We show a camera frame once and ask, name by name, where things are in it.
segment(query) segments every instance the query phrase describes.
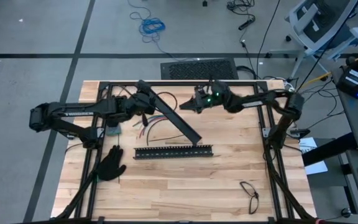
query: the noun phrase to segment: desk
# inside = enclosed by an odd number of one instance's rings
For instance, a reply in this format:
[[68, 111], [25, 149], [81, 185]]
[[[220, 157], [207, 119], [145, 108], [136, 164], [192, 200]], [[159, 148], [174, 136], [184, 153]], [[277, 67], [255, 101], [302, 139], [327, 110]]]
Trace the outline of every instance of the desk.
[[[80, 102], [95, 102], [99, 81], [85, 81]], [[267, 81], [269, 89], [283, 88], [283, 82]], [[135, 87], [127, 87], [135, 92]], [[156, 93], [169, 91], [181, 104], [190, 99], [194, 86], [153, 86]], [[250, 86], [231, 86], [234, 93], [254, 94]], [[119, 94], [120, 88], [113, 88]], [[170, 95], [160, 95], [168, 105], [175, 101]], [[229, 114], [221, 107], [206, 109], [202, 114], [177, 110], [178, 114], [203, 138], [202, 144], [213, 144], [214, 157], [186, 159], [133, 160], [135, 147], [145, 147], [145, 137], [139, 139], [139, 129], [132, 125], [140, 120], [134, 117], [121, 124], [119, 144], [124, 149], [121, 164], [127, 166], [120, 180], [97, 184], [93, 219], [104, 216], [106, 220], [198, 220], [198, 221], [260, 221], [274, 217], [272, 191], [262, 158], [263, 146], [256, 108]], [[279, 115], [274, 113], [275, 122]], [[91, 117], [75, 118], [74, 123], [90, 126]], [[169, 121], [161, 122], [150, 132], [150, 139], [177, 136], [180, 132]], [[117, 136], [106, 136], [103, 157]], [[70, 141], [68, 146], [78, 144]], [[150, 146], [189, 144], [186, 138], [150, 142]], [[287, 144], [296, 146], [297, 141]], [[86, 150], [70, 149], [65, 157], [60, 182], [53, 206], [52, 217], [58, 215], [78, 190]], [[313, 216], [316, 215], [301, 154], [293, 149], [282, 149], [285, 172], [290, 190]], [[260, 195], [256, 214], [248, 214], [250, 197], [239, 181], [254, 185]], [[281, 191], [278, 191], [283, 216], [287, 215]], [[89, 194], [85, 195], [82, 217], [85, 216]]]
[[[342, 69], [333, 70], [332, 75], [334, 81], [337, 82], [342, 75]], [[341, 164], [345, 171], [341, 175], [353, 174], [358, 189], [358, 100], [340, 90], [338, 90], [338, 94], [352, 132], [304, 154], [303, 160], [306, 165], [310, 165], [324, 159], [332, 159], [332, 157], [346, 152], [349, 163]], [[347, 197], [354, 213], [358, 211], [358, 208], [355, 201], [351, 199], [351, 193], [347, 192]]]

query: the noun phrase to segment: wooden tabletop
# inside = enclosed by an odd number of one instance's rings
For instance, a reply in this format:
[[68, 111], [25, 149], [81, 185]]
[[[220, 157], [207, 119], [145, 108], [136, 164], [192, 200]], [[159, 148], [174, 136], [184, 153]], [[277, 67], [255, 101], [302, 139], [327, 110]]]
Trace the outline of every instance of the wooden tabletop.
[[[283, 88], [282, 81], [269, 80], [267, 83], [269, 89]], [[95, 102], [98, 85], [99, 81], [84, 81], [79, 102]], [[194, 92], [192, 86], [152, 88], [156, 93], [173, 93], [178, 104], [189, 100]], [[128, 90], [135, 92], [135, 87], [129, 86]], [[250, 86], [232, 86], [231, 90], [243, 96], [254, 94]], [[121, 90], [117, 87], [113, 92], [119, 94]], [[175, 106], [172, 96], [160, 96], [171, 107]], [[98, 183], [93, 219], [104, 216], [106, 220], [132, 221], [267, 221], [267, 217], [275, 217], [269, 178], [262, 158], [263, 146], [256, 108], [249, 108], [237, 114], [229, 114], [221, 106], [206, 109], [202, 114], [179, 109], [177, 113], [202, 136], [202, 144], [213, 144], [214, 156], [134, 160], [134, 148], [146, 146], [146, 137], [139, 138], [139, 128], [132, 127], [140, 117], [136, 116], [122, 123], [119, 144], [124, 149], [124, 155], [121, 164], [125, 164], [127, 170], [119, 181], [116, 179]], [[274, 117], [276, 122], [280, 118], [276, 112]], [[87, 127], [91, 126], [91, 120], [92, 117], [75, 118], [74, 123]], [[172, 123], [162, 121], [151, 130], [150, 140], [180, 134]], [[103, 157], [117, 141], [117, 136], [106, 136]], [[79, 140], [69, 141], [68, 147], [78, 143]], [[150, 146], [178, 144], [190, 142], [186, 137], [150, 142]], [[297, 141], [291, 139], [287, 139], [286, 144], [297, 147]], [[67, 152], [51, 217], [62, 212], [76, 194], [85, 153], [81, 146], [73, 147]], [[302, 206], [315, 216], [300, 152], [284, 147], [282, 154], [290, 190]], [[253, 215], [248, 214], [250, 197], [239, 185], [242, 180], [251, 183], [259, 193], [259, 208]], [[283, 216], [286, 217], [283, 195], [281, 190], [278, 191]], [[83, 216], [88, 197], [86, 194]]]

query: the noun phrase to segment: yellow cable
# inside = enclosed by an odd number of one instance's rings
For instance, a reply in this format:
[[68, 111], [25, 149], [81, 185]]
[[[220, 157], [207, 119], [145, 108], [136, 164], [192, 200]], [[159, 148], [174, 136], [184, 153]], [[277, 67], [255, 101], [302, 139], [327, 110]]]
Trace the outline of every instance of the yellow cable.
[[328, 76], [330, 76], [330, 74], [331, 74], [331, 72], [327, 72], [327, 73], [325, 73], [324, 75], [321, 75], [321, 76], [319, 76], [319, 77], [317, 77], [317, 78], [314, 78], [314, 79], [312, 79], [312, 80], [306, 82], [306, 83], [303, 84], [302, 86], [300, 86], [300, 87], [298, 88], [298, 90], [299, 90], [301, 87], [305, 87], [305, 86], [309, 85], [310, 83], [314, 83], [315, 81], [319, 81], [319, 80], [321, 80], [322, 78], [328, 77]]

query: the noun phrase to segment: blue cable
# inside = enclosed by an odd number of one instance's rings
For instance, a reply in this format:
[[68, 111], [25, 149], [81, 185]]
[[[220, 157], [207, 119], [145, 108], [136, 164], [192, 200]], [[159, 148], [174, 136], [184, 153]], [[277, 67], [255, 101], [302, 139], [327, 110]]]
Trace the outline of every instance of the blue cable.
[[160, 45], [158, 44], [158, 42], [160, 41], [160, 32], [164, 31], [166, 28], [165, 24], [157, 17], [151, 18], [152, 12], [150, 11], [150, 9], [148, 9], [146, 7], [142, 7], [142, 6], [135, 6], [135, 5], [131, 4], [131, 2], [129, 0], [127, 0], [127, 2], [131, 7], [134, 7], [136, 9], [145, 9], [149, 13], [149, 15], [146, 18], [143, 18], [139, 12], [132, 12], [129, 14], [129, 17], [131, 19], [142, 21], [139, 26], [139, 33], [142, 36], [143, 43], [151, 43], [151, 42], [155, 43], [156, 46], [158, 47], [158, 49], [162, 53], [169, 55], [169, 57], [171, 57], [172, 59], [174, 59], [178, 62], [183, 62], [183, 61], [189, 60], [189, 59], [195, 60], [193, 58], [185, 58], [185, 59], [179, 60], [179, 59], [175, 58], [172, 54], [162, 50]]

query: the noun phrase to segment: gray floor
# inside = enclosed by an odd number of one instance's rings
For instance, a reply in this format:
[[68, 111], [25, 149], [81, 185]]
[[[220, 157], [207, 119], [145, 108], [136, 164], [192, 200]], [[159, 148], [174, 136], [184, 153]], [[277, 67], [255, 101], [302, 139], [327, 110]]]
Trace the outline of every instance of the gray floor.
[[[165, 51], [244, 53], [238, 43], [241, 32], [237, 29], [244, 18], [229, 12], [225, 0], [209, 1], [208, 7], [201, 7], [201, 0], [131, 2], [147, 6], [154, 17], [164, 21], [167, 29], [161, 35], [160, 46]], [[262, 52], [299, 47], [284, 41], [289, 25], [283, 20], [297, 2], [281, 2]], [[90, 0], [0, 0], [0, 54], [73, 54], [89, 3]], [[258, 52], [275, 4], [276, 1], [258, 0], [250, 10], [257, 16], [244, 36], [250, 53]], [[96, 0], [81, 52], [160, 53], [154, 44], [142, 43], [137, 31], [139, 21], [129, 19], [132, 11], [125, 0]], [[358, 15], [348, 23], [358, 26]], [[348, 52], [358, 53], [358, 47]], [[83, 80], [160, 79], [160, 63], [171, 61], [170, 58], [81, 58], [69, 85], [67, 101], [77, 101]], [[237, 65], [249, 66], [247, 58], [235, 58], [235, 61]], [[251, 61], [256, 66], [256, 58]], [[259, 65], [259, 74], [275, 77], [289, 76], [295, 63], [290, 58], [262, 58], [260, 62], [263, 65]], [[327, 68], [335, 68], [344, 61], [323, 63]], [[60, 99], [70, 64], [70, 58], [0, 59], [0, 223], [23, 220], [49, 135], [28, 128], [29, 110]], [[303, 63], [297, 76], [305, 77], [312, 65], [309, 61]], [[322, 73], [316, 68], [311, 76]], [[239, 76], [251, 79], [246, 73], [239, 72]], [[331, 98], [315, 96], [305, 105], [298, 126], [305, 128], [325, 117], [333, 103]], [[339, 103], [336, 111], [341, 110]], [[349, 131], [346, 117], [340, 115], [313, 127], [311, 136], [335, 138]], [[61, 137], [55, 141], [34, 220], [49, 218], [66, 144], [67, 140]], [[344, 193], [311, 187], [319, 217], [338, 216], [346, 204]], [[358, 216], [344, 220], [350, 221], [358, 222]]]

